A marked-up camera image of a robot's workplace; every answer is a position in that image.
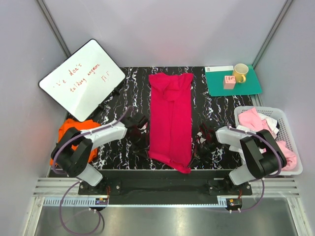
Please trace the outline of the pink t shirt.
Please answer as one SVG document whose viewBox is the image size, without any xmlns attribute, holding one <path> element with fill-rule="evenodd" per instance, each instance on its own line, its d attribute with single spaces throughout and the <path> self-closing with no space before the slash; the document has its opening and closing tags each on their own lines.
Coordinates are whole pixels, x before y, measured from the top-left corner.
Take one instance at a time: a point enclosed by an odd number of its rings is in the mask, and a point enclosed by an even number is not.
<svg viewBox="0 0 315 236">
<path fill-rule="evenodd" d="M 274 139 L 277 138 L 279 129 L 277 128 L 278 121 L 272 117 L 266 116 L 262 113 L 258 113 L 256 108 L 251 108 L 238 115 L 239 124 L 238 129 L 260 131 L 263 129 L 268 130 Z M 286 142 L 283 140 L 276 141 L 281 151 L 283 152 L 287 165 L 282 168 L 282 171 L 291 171 L 297 165 L 297 156 L 294 152 L 290 151 L 286 147 Z"/>
</svg>

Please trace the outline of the pink cube block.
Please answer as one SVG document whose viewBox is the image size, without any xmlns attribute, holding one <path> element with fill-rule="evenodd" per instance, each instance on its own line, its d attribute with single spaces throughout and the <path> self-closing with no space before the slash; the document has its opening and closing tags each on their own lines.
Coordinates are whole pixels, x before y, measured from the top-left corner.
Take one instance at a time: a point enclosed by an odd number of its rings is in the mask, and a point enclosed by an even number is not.
<svg viewBox="0 0 315 236">
<path fill-rule="evenodd" d="M 231 90 L 236 85 L 236 79 L 233 75 L 226 75 L 223 80 L 223 89 Z"/>
</svg>

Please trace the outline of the orange folded t shirt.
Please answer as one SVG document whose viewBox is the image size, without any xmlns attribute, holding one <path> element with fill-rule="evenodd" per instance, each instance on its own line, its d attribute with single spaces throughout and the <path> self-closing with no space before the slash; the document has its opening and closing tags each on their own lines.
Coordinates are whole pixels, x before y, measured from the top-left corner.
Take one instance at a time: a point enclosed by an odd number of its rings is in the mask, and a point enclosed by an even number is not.
<svg viewBox="0 0 315 236">
<path fill-rule="evenodd" d="M 66 131 L 70 128 L 76 128 L 77 130 L 86 130 L 86 129 L 92 129 L 96 127 L 100 127 L 100 124 L 97 122 L 94 122 L 92 119 L 84 121 L 84 122 L 79 122 L 75 121 L 71 118 L 68 118 L 63 125 L 59 128 L 59 135 L 58 135 L 58 142 L 62 139 Z M 77 146 L 72 145 L 72 150 L 76 150 Z M 93 159 L 97 157 L 98 149 L 95 148 L 91 151 L 88 163 L 91 163 Z"/>
</svg>

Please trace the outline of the aluminium rail frame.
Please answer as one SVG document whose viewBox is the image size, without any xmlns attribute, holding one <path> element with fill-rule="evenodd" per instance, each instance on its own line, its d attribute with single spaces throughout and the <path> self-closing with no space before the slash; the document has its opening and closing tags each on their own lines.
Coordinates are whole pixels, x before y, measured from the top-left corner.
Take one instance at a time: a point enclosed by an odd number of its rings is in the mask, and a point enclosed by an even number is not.
<svg viewBox="0 0 315 236">
<path fill-rule="evenodd" d="M 98 207 L 97 198 L 104 198 L 110 207 L 227 207 L 229 199 L 246 198 L 263 200 L 267 198 L 285 198 L 289 204 L 295 229 L 300 236 L 314 235 L 312 232 L 296 182 L 292 177 L 268 178 L 264 181 L 249 183 L 252 188 L 250 196 L 209 195 L 199 192 L 144 192 L 130 191 L 122 195 L 80 195 L 79 180 L 66 177 L 39 178 L 33 193 L 31 208 L 24 236 L 33 236 L 38 227 L 44 205 L 70 207 Z"/>
</svg>

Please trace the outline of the white t shirt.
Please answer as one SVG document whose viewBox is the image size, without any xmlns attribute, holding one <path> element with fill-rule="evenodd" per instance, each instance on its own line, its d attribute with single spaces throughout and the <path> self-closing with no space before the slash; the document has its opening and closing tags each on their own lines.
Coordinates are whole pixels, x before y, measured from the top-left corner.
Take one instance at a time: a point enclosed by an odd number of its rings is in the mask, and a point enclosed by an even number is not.
<svg viewBox="0 0 315 236">
<path fill-rule="evenodd" d="M 243 112 L 238 115 L 239 125 L 237 129 L 244 131 L 260 131 L 262 129 L 268 130 L 274 139 L 277 138 L 279 129 L 277 128 L 278 122 L 262 113 L 255 113 L 249 110 L 249 114 Z"/>
</svg>

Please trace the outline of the white board with red writing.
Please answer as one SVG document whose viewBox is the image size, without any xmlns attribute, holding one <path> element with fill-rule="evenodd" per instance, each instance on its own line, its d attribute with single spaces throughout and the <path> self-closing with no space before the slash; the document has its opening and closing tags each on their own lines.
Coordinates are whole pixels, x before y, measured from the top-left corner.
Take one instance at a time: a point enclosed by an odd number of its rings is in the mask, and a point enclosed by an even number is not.
<svg viewBox="0 0 315 236">
<path fill-rule="evenodd" d="M 125 79 L 124 72 L 91 39 L 38 83 L 78 121 L 85 121 Z"/>
</svg>

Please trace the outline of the green cutting mat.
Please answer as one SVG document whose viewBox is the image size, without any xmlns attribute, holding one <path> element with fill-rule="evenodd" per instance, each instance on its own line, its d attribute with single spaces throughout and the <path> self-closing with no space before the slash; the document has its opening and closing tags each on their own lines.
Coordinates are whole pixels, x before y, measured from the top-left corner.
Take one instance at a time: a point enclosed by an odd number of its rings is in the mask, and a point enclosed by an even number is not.
<svg viewBox="0 0 315 236">
<path fill-rule="evenodd" d="M 237 75 L 231 66 L 205 67 L 205 76 L 211 96 L 255 95 L 262 88 L 251 65 L 245 75 Z"/>
</svg>

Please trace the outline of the white plastic laundry basket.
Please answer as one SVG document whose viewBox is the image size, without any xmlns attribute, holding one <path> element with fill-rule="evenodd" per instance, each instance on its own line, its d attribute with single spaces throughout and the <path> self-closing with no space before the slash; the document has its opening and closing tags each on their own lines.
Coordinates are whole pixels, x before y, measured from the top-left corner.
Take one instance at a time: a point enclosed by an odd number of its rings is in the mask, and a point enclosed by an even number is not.
<svg viewBox="0 0 315 236">
<path fill-rule="evenodd" d="M 292 175 L 299 175 L 303 171 L 303 166 L 301 163 L 301 159 L 299 156 L 299 152 L 294 140 L 294 137 L 292 135 L 287 117 L 285 113 L 278 108 L 271 108 L 271 107 L 262 107 L 262 106 L 255 106 L 256 111 L 258 113 L 262 113 L 266 116 L 269 116 L 271 118 L 274 118 L 277 120 L 279 124 L 279 132 L 277 133 L 277 138 L 276 141 L 285 141 L 286 142 L 286 147 L 294 152 L 297 156 L 297 164 L 296 166 L 289 171 L 281 171 L 280 175 L 281 176 L 292 176 Z"/>
</svg>

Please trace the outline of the magenta t shirt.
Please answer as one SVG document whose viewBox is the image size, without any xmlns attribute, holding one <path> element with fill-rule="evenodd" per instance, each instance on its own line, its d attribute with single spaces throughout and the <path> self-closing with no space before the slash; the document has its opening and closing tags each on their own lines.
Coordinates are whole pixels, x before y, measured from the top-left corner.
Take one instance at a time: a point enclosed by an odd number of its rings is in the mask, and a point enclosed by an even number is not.
<svg viewBox="0 0 315 236">
<path fill-rule="evenodd" d="M 149 76 L 149 157 L 189 174 L 192 155 L 191 83 L 193 74 Z"/>
</svg>

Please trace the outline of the yellow mug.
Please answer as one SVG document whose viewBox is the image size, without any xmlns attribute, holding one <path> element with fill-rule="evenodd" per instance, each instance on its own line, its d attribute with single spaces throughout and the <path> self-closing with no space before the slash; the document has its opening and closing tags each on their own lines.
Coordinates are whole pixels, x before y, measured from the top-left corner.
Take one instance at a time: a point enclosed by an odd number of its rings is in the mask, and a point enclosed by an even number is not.
<svg viewBox="0 0 315 236">
<path fill-rule="evenodd" d="M 239 63 L 234 66 L 232 75 L 235 77 L 236 83 L 245 83 L 248 72 L 249 67 L 243 63 Z"/>
</svg>

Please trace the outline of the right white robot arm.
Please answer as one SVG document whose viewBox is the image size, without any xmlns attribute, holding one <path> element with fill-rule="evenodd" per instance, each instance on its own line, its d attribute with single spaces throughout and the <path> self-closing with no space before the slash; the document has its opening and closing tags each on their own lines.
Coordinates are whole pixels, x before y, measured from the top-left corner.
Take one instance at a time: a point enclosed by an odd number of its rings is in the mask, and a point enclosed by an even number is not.
<svg viewBox="0 0 315 236">
<path fill-rule="evenodd" d="M 245 164 L 220 180 L 218 187 L 211 186 L 212 189 L 224 190 L 229 195 L 236 194 L 242 185 L 250 181 L 276 177 L 287 166 L 283 151 L 266 129 L 245 131 L 229 124 L 213 130 L 201 124 L 189 167 L 207 163 L 211 152 L 219 145 L 236 146 L 242 150 L 245 158 Z"/>
</svg>

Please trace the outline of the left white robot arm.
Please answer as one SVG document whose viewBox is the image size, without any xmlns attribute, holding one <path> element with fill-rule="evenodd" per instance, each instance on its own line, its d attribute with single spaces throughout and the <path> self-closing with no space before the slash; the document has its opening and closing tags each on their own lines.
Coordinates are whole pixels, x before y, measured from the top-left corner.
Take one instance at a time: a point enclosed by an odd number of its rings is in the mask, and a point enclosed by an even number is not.
<svg viewBox="0 0 315 236">
<path fill-rule="evenodd" d="M 87 183 L 93 193 L 100 195 L 106 190 L 105 177 L 89 164 L 91 151 L 112 141 L 127 139 L 135 155 L 148 158 L 149 138 L 145 134 L 148 124 L 146 116 L 136 114 L 92 129 L 71 127 L 51 153 L 53 165 L 58 165 L 69 177 Z"/>
</svg>

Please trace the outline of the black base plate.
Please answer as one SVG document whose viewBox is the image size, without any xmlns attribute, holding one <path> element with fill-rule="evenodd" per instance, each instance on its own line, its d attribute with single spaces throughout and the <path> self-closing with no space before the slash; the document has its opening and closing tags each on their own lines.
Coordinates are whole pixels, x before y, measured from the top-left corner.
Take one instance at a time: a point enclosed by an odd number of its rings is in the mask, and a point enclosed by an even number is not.
<svg viewBox="0 0 315 236">
<path fill-rule="evenodd" d="M 175 170 L 101 170 L 103 179 L 96 186 L 79 185 L 80 195 L 122 195 L 130 191 L 188 191 L 209 195 L 250 196 L 249 183 L 233 185 L 228 180 L 230 170 L 192 170 L 182 174 Z"/>
</svg>

